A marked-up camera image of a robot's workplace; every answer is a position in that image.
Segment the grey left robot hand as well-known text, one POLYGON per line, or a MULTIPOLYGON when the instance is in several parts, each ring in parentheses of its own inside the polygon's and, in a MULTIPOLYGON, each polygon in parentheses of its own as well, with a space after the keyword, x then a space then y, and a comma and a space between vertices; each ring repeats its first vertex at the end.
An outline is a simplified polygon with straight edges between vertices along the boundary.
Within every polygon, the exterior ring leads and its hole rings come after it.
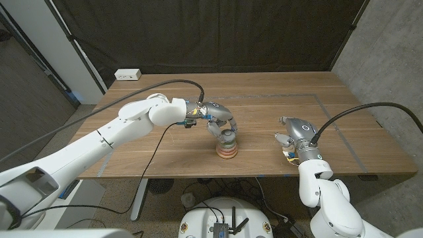
POLYGON ((237 123, 231 111, 215 102, 188 102, 186 101, 185 127, 190 128, 196 125, 197 119, 208 120, 206 128, 208 132, 214 135, 220 143, 228 143, 231 139, 226 139, 220 127, 227 122, 230 123, 230 131, 236 135, 237 123))

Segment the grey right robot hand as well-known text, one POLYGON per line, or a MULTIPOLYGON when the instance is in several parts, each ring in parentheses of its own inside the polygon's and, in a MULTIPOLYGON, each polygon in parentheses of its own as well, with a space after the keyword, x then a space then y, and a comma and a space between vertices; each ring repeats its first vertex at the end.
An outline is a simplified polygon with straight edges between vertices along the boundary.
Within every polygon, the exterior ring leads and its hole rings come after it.
POLYGON ((282 146, 288 160, 298 160, 300 163, 310 159, 322 159, 320 150, 311 145, 316 129, 308 121, 299 118, 282 116, 279 122, 286 127, 288 135, 275 133, 276 141, 282 146))

